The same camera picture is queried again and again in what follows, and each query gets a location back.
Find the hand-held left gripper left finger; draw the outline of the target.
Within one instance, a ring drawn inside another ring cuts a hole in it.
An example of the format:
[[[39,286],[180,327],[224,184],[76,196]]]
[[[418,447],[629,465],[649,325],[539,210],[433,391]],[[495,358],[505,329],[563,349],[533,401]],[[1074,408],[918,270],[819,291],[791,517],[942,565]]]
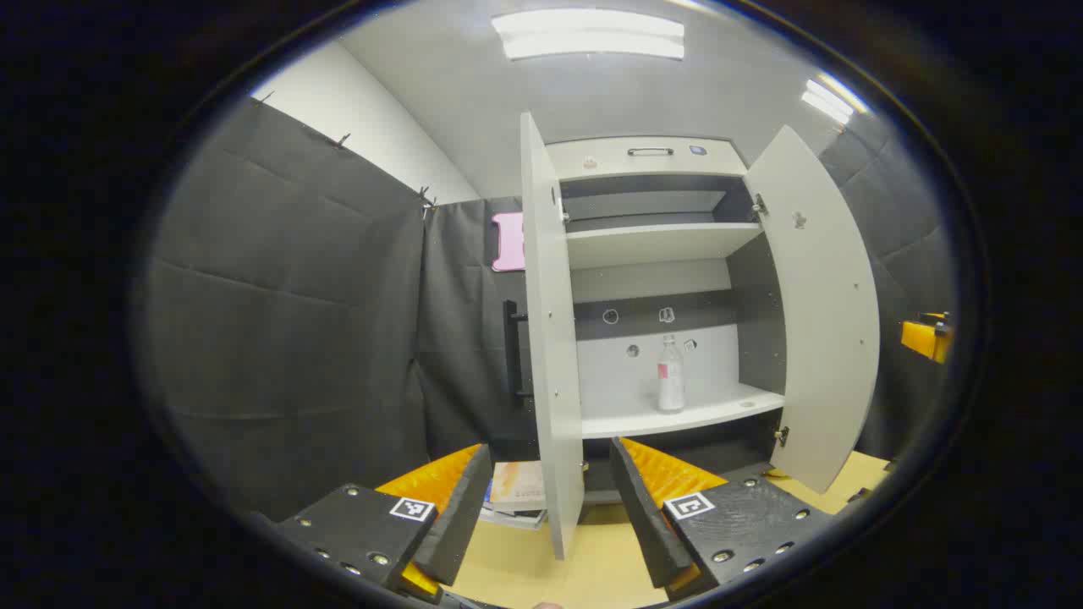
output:
[[[375,489],[344,483],[275,531],[336,572],[438,604],[458,575],[491,480],[490,446],[461,448]]]

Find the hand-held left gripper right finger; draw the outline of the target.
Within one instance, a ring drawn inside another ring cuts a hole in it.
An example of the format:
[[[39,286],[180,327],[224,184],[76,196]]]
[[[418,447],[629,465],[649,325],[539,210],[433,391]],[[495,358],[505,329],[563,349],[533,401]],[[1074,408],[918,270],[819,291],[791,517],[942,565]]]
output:
[[[765,475],[726,479],[627,438],[611,439],[608,462],[647,574],[671,602],[731,595],[837,520]]]

